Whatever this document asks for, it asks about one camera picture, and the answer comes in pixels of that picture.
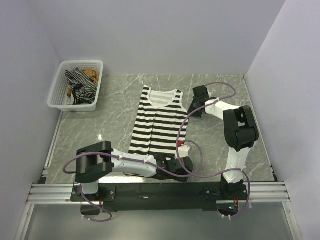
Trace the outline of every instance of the brown cloth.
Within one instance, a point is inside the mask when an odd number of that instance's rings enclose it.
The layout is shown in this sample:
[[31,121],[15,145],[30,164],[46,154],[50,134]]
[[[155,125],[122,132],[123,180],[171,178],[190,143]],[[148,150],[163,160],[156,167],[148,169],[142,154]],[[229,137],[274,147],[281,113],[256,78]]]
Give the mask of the brown cloth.
[[82,72],[87,74],[93,80],[94,84],[98,84],[99,76],[100,76],[98,71],[96,71],[92,68],[84,68],[84,69],[82,69]]
[[68,88],[68,92],[66,93],[66,95],[68,96],[68,98],[71,98],[71,95],[73,93],[74,89],[72,87]]

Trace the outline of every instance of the metal frame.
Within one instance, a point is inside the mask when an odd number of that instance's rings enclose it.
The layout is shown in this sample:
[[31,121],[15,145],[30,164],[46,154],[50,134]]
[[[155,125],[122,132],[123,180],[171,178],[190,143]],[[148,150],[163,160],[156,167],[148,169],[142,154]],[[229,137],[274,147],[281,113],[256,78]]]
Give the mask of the metal frame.
[[[17,230],[16,240],[25,239],[35,205],[80,205],[86,202],[71,202],[73,184],[33,184]],[[284,182],[252,182],[250,192],[251,203],[282,203],[286,218],[294,240],[302,240],[295,218],[290,197]]]
[[52,156],[53,156],[53,153],[54,153],[54,149],[56,148],[56,144],[57,144],[57,134],[59,133],[60,131],[60,127],[61,127],[61,119],[62,119],[62,116],[63,116],[64,112],[61,111],[60,112],[60,116],[58,118],[58,122],[56,124],[56,127],[55,127],[55,131],[54,131],[54,134],[53,134],[53,137],[52,137],[52,141],[51,141],[51,145],[50,145],[50,148],[49,148],[49,152],[48,152],[48,155],[46,157],[46,160],[45,160],[45,164],[44,164],[44,167],[50,167],[51,165],[51,160],[52,160]]
[[288,220],[288,224],[291,230],[293,240],[302,240],[303,237],[300,232],[299,225],[298,225],[294,210],[292,208],[291,202],[283,202],[282,204],[283,204],[286,219]]
[[[81,204],[81,202],[70,201],[72,189],[73,184],[33,184],[26,204]],[[252,182],[250,202],[283,203],[290,202],[290,198],[284,182]]]

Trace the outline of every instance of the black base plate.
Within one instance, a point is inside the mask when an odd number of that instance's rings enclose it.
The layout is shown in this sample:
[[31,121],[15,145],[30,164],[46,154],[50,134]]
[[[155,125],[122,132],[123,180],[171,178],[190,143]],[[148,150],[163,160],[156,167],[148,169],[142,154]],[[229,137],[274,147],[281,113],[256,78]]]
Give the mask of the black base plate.
[[[84,202],[80,186],[75,186],[72,202]],[[248,197],[243,185],[236,193],[240,201]],[[202,209],[217,211],[217,201],[233,201],[220,193],[220,182],[189,183],[100,183],[98,194],[87,195],[90,201],[100,201],[111,212],[138,210]]]

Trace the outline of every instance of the white wall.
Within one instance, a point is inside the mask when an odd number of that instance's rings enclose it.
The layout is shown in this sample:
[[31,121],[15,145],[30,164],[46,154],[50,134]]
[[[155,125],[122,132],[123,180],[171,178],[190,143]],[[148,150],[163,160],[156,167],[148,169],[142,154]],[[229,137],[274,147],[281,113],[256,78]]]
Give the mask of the white wall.
[[14,238],[59,112],[47,96],[60,60],[25,0],[0,1],[0,239]]
[[287,0],[247,75],[275,173],[305,240],[320,239],[320,1]]
[[28,1],[63,61],[99,59],[117,74],[246,74],[285,0]]

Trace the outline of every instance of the striped cloth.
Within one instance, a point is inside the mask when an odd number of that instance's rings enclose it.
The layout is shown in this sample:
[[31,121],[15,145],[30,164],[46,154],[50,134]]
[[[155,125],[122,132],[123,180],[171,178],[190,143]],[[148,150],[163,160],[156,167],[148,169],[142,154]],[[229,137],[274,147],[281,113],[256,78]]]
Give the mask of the striped cloth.
[[93,83],[93,80],[87,74],[77,67],[71,71],[66,70],[65,76],[73,89],[73,105],[92,104],[95,101],[97,85]]
[[[161,92],[143,86],[129,154],[174,158],[178,130],[188,115],[182,97],[183,92],[177,89]],[[187,125],[188,122],[181,131],[180,141],[186,139]]]

